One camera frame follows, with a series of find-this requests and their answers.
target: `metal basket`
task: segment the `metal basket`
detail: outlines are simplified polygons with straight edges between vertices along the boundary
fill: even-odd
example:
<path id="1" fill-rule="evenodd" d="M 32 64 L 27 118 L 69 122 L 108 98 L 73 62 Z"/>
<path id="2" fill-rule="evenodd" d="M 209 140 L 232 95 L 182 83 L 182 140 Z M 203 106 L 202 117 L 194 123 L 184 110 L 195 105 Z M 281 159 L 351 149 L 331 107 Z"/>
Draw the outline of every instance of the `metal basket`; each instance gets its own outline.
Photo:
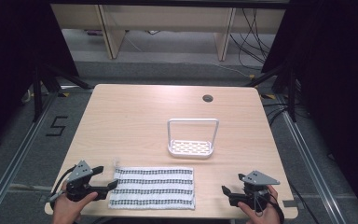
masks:
<path id="1" fill-rule="evenodd" d="M 209 141 L 188 141 L 171 139 L 172 122 L 215 122 L 215 128 L 211 142 Z M 168 126 L 168 151 L 176 158 L 207 159 L 213 153 L 213 143 L 219 127 L 218 119 L 169 119 Z"/>

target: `striped towel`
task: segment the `striped towel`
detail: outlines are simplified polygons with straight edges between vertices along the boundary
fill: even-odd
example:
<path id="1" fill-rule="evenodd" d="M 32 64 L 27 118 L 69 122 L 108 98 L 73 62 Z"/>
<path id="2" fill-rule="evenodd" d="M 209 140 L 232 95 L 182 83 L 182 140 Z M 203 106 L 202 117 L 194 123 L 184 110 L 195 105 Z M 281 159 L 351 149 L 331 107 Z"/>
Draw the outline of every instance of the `striped towel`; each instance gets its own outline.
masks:
<path id="1" fill-rule="evenodd" d="M 117 167 L 109 208 L 195 209 L 193 169 Z"/>

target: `black cable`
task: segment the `black cable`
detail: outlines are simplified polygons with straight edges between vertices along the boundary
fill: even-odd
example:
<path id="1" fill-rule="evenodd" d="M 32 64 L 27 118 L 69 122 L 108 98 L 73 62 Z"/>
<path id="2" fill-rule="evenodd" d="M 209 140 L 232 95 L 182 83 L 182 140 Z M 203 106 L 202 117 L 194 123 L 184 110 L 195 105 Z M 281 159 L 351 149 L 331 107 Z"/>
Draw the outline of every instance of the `black cable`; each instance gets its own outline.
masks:
<path id="1" fill-rule="evenodd" d="M 273 208 L 275 208 L 275 211 L 277 211 L 277 214 L 278 214 L 280 223 L 283 224 L 283 222 L 284 222 L 284 213 L 283 213 L 282 209 L 280 208 L 280 206 L 279 206 L 279 204 L 278 204 L 278 200 L 277 200 L 272 194 L 269 193 L 269 195 L 272 196 L 272 198 L 275 199 L 275 202 L 276 202 L 276 203 L 273 203 L 272 201 L 267 200 L 267 199 L 265 199 L 264 197 L 258 197 L 258 198 L 261 198 L 261 199 L 264 200 L 265 202 L 271 204 Z"/>
<path id="2" fill-rule="evenodd" d="M 243 51 L 246 54 L 248 54 L 249 56 L 251 56 L 252 58 L 258 60 L 260 63 L 264 63 L 264 60 L 257 57 L 257 55 L 253 54 L 251 51 L 249 51 L 248 49 L 245 49 L 243 47 L 243 43 L 240 45 L 240 43 L 237 42 L 237 40 L 234 38 L 234 36 L 232 36 L 232 34 L 230 34 L 231 39 L 234 41 L 234 43 L 237 45 L 237 47 L 240 49 L 240 52 Z"/>
<path id="3" fill-rule="evenodd" d="M 277 104 L 271 104 L 271 105 L 288 105 L 287 103 L 277 103 Z"/>
<path id="4" fill-rule="evenodd" d="M 63 181 L 63 179 L 64 179 L 69 173 L 71 173 L 72 171 L 74 171 L 75 168 L 76 168 L 76 165 L 74 165 L 74 167 L 68 169 L 68 170 L 61 176 L 61 178 L 60 178 L 60 180 L 57 182 L 57 184 L 56 184 L 54 190 L 51 192 L 50 197 L 52 197 L 53 195 L 55 195 L 55 194 L 57 193 L 58 187 L 61 185 L 61 182 Z M 54 204 L 55 204 L 55 202 L 51 202 L 51 203 L 50 203 L 50 207 L 51 207 L 52 210 L 54 210 Z"/>
<path id="5" fill-rule="evenodd" d="M 286 111 L 287 109 L 289 109 L 289 107 L 284 107 L 284 108 L 280 108 L 280 111 L 278 113 L 276 113 L 272 118 L 271 120 L 268 122 L 269 123 L 269 126 L 272 125 L 272 123 L 274 122 L 274 120 L 280 116 L 280 114 L 282 114 L 284 111 Z"/>
<path id="6" fill-rule="evenodd" d="M 312 213 L 312 211 L 310 210 L 310 208 L 308 207 L 307 203 L 304 201 L 303 197 L 301 196 L 301 194 L 297 191 L 297 189 L 295 188 L 295 186 L 292 184 L 292 182 L 290 182 L 290 180 L 287 180 L 289 182 L 290 187 L 295 191 L 295 193 L 297 194 L 298 198 L 301 200 L 301 202 L 304 204 L 304 206 L 307 208 L 308 212 L 310 213 L 310 215 L 312 216 L 313 220 L 315 221 L 315 223 L 319 224 L 318 219 L 316 218 L 316 216 Z"/>
<path id="7" fill-rule="evenodd" d="M 269 113 L 267 113 L 266 117 L 268 118 L 269 115 L 271 115 L 272 113 L 274 113 L 274 112 L 277 111 L 277 110 L 282 110 L 282 108 L 280 107 L 280 108 L 278 108 L 278 109 L 274 109 L 274 110 L 270 111 Z"/>
<path id="8" fill-rule="evenodd" d="M 250 66 L 246 66 L 245 64 L 242 63 L 241 61 L 241 49 L 240 51 L 238 52 L 238 61 L 240 62 L 240 64 L 245 67 L 245 68 L 249 68 L 249 69 L 253 69 L 253 70 L 257 70 L 257 71 L 260 71 L 261 68 L 254 68 L 254 67 L 250 67 Z"/>
<path id="9" fill-rule="evenodd" d="M 243 41 L 245 41 L 246 42 L 246 44 L 248 44 L 248 46 L 249 47 L 251 47 L 251 48 L 253 48 L 253 49 L 258 49 L 258 50 L 260 50 L 260 48 L 258 48 L 258 47 L 255 47 L 255 46 L 253 46 L 253 45 L 251 45 L 247 40 L 246 40 L 246 37 L 243 37 L 243 35 L 242 34 L 240 34 L 240 36 L 241 36 L 241 38 L 242 38 L 242 40 Z"/>
<path id="10" fill-rule="evenodd" d="M 249 32 L 248 32 L 248 35 L 246 36 L 246 38 L 244 39 L 244 41 L 246 41 L 247 37 L 249 36 L 250 33 L 253 34 L 254 38 L 255 38 L 255 41 L 257 42 L 259 48 L 249 44 L 248 42 L 246 42 L 249 46 L 255 48 L 255 49 L 259 49 L 261 51 L 261 54 L 263 55 L 263 57 L 266 59 L 267 58 L 267 55 L 266 55 L 266 51 L 262 48 L 261 44 L 264 45 L 267 49 L 269 49 L 269 47 L 264 44 L 264 42 L 260 39 L 260 37 L 258 36 L 258 29 L 257 29 L 257 21 L 256 21 L 256 14 L 257 14 L 257 9 L 254 8 L 254 19 L 252 21 L 252 25 L 251 23 L 249 22 L 247 16 L 246 16 L 246 13 L 245 13 L 245 10 L 242 9 L 242 14 L 244 16 L 244 18 L 246 19 L 246 22 L 248 23 L 248 26 L 249 26 Z"/>

